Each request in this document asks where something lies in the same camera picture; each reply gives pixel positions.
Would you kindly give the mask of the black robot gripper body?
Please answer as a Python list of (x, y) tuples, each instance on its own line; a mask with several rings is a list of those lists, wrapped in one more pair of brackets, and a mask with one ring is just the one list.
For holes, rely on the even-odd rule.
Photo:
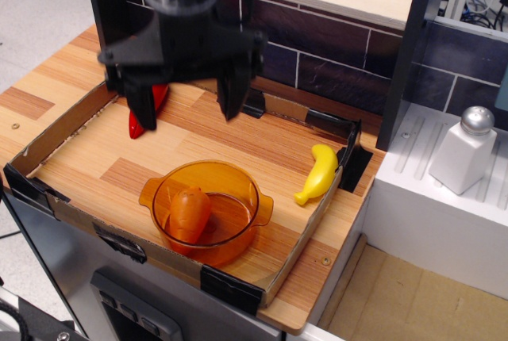
[(160, 83), (218, 78), (248, 83), (263, 67), (264, 33), (219, 20), (217, 0), (145, 0), (151, 21), (106, 45), (99, 61), (122, 79)]

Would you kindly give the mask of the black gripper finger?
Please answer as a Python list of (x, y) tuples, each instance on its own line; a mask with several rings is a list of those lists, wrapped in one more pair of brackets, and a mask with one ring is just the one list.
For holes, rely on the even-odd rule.
[(250, 61), (225, 61), (218, 66), (217, 101), (227, 121), (242, 110), (251, 86)]
[(139, 75), (123, 76), (123, 95), (128, 107), (142, 128), (153, 131), (156, 129), (156, 108), (152, 86), (154, 78)]

